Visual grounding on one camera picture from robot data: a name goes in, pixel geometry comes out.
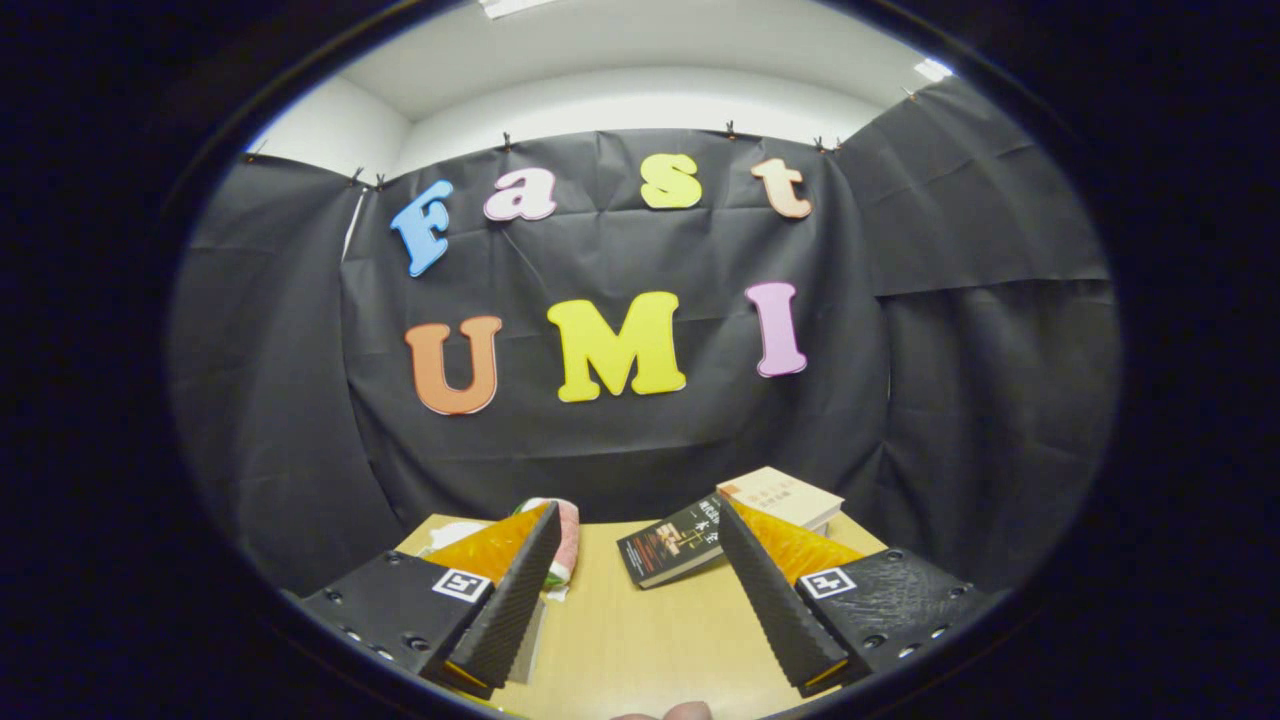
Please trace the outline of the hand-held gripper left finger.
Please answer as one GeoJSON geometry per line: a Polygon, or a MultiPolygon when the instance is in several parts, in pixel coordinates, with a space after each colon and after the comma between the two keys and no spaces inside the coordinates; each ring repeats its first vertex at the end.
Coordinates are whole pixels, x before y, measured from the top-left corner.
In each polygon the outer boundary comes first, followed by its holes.
{"type": "Polygon", "coordinates": [[[425,557],[380,553],[300,607],[411,676],[489,700],[509,678],[561,537],[548,501],[425,557]]]}

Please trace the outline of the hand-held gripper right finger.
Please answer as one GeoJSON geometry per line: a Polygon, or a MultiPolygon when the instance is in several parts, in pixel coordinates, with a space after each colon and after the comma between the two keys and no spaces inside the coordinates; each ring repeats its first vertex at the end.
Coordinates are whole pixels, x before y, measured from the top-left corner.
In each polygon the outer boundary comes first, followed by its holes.
{"type": "Polygon", "coordinates": [[[719,546],[791,687],[887,673],[969,628],[991,596],[906,550],[861,552],[724,497],[719,546]]]}

